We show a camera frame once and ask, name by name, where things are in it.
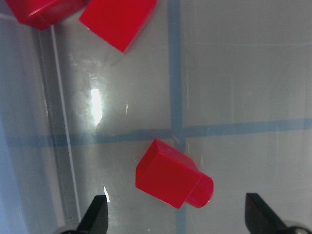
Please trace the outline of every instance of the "red cube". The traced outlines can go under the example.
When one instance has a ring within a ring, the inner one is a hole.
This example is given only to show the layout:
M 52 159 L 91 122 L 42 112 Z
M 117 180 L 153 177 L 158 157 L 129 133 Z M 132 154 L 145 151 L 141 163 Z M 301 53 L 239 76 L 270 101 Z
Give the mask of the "red cube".
M 125 52 L 157 0 L 91 0 L 80 21 L 109 44 Z
M 155 139 L 136 167 L 136 187 L 178 209 L 184 202 L 200 208 L 210 201 L 214 182 L 192 159 Z
M 85 0 L 5 0 L 17 20 L 44 30 L 86 5 Z

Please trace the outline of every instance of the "red object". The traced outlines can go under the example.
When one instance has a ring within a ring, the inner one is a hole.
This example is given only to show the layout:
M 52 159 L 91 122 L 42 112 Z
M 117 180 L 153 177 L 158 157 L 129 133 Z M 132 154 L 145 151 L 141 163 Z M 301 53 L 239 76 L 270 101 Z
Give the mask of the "red object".
M 17 20 L 44 30 L 86 5 L 84 0 L 5 0 Z
M 92 32 L 125 52 L 157 0 L 91 0 L 80 21 Z
M 200 208 L 214 192 L 213 180 L 192 159 L 158 139 L 136 167 L 136 187 L 178 209 L 184 202 Z

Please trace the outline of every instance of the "horizontal blue stripe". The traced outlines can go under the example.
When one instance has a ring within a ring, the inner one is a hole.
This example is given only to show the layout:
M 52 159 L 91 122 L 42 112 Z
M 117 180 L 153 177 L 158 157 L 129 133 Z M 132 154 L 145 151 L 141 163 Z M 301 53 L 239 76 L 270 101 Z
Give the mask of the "horizontal blue stripe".
M 175 132 L 170 129 L 135 130 L 115 136 L 102 133 L 73 134 L 70 135 L 70 139 L 71 144 L 76 146 L 125 141 L 144 141 L 153 140 L 154 138 L 174 138 L 177 145 L 180 146 L 179 150 L 183 151 L 185 137 L 213 137 L 309 129 L 312 129 L 312 118 L 186 127 L 182 129 L 182 138 L 180 139 L 175 138 Z M 10 147 L 29 146 L 42 148 L 67 146 L 66 135 L 9 137 L 7 138 L 7 143 Z

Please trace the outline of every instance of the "gray floor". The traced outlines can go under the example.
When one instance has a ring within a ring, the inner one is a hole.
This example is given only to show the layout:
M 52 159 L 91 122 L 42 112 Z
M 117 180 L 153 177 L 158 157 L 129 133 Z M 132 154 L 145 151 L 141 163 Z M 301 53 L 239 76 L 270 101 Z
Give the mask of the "gray floor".
M 160 0 L 127 55 L 81 12 L 39 33 L 0 9 L 0 114 L 28 233 L 77 224 L 104 186 L 109 234 L 247 234 L 246 192 L 312 228 L 312 2 Z M 155 137 L 214 179 L 209 204 L 135 188 Z

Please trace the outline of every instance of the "vertical blue stripe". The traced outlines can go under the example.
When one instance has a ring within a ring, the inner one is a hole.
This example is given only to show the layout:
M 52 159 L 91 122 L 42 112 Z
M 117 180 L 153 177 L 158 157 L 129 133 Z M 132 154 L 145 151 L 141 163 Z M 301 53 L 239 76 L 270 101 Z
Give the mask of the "vertical blue stripe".
M 168 0 L 169 81 L 171 132 L 175 148 L 185 151 L 182 106 L 182 58 L 181 58 L 180 0 Z M 183 206 L 176 212 L 176 233 L 186 233 L 186 210 Z

